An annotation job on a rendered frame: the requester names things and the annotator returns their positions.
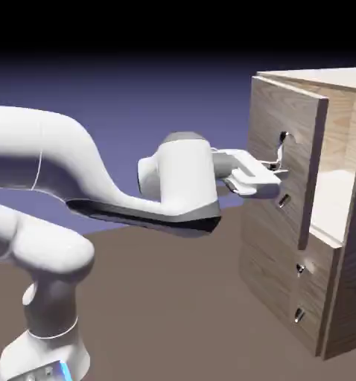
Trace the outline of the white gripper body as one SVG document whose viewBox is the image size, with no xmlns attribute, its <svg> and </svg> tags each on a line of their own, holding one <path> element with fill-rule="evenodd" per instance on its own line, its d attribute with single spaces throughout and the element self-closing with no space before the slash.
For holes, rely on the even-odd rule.
<svg viewBox="0 0 356 381">
<path fill-rule="evenodd" d="M 246 150 L 222 150 L 231 166 L 222 182 L 242 198 L 274 199 L 280 193 L 281 179 Z"/>
</svg>

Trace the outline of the curved metal door handle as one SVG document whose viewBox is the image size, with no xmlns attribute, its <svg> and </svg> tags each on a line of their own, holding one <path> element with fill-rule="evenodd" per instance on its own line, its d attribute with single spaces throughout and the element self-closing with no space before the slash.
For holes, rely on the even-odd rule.
<svg viewBox="0 0 356 381">
<path fill-rule="evenodd" d="M 283 168 L 283 158 L 285 152 L 285 140 L 290 136 L 289 132 L 281 132 L 279 136 L 279 146 L 277 150 L 277 160 L 280 162 L 280 170 L 287 170 Z"/>
</svg>

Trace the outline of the large wood cabinet door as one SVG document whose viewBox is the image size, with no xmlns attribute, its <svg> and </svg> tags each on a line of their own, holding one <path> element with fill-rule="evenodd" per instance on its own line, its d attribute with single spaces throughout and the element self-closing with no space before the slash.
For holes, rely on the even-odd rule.
<svg viewBox="0 0 356 381">
<path fill-rule="evenodd" d="M 274 161 L 282 145 L 282 168 L 288 175 L 278 196 L 248 199 L 244 210 L 293 249 L 308 243 L 328 105 L 322 95 L 252 79 L 247 149 L 257 159 Z"/>
</svg>

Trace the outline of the light wood cabinet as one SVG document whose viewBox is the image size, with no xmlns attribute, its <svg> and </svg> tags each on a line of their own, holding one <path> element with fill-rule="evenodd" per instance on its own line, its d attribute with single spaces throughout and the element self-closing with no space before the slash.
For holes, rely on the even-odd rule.
<svg viewBox="0 0 356 381">
<path fill-rule="evenodd" d="M 263 77 L 329 99 L 309 234 L 342 247 L 322 352 L 330 359 L 356 348 L 356 68 L 260 71 Z"/>
</svg>

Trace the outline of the small wood cabinet door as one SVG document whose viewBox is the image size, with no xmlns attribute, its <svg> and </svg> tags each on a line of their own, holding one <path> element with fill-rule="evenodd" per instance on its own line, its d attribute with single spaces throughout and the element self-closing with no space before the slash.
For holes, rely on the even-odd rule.
<svg viewBox="0 0 356 381">
<path fill-rule="evenodd" d="M 270 312 L 314 355 L 322 352 L 341 245 L 312 230 L 305 250 L 288 239 L 289 231 L 270 219 L 255 204 L 241 210 L 241 279 Z M 296 264 L 302 274 L 305 314 L 293 321 L 293 288 Z"/>
</svg>

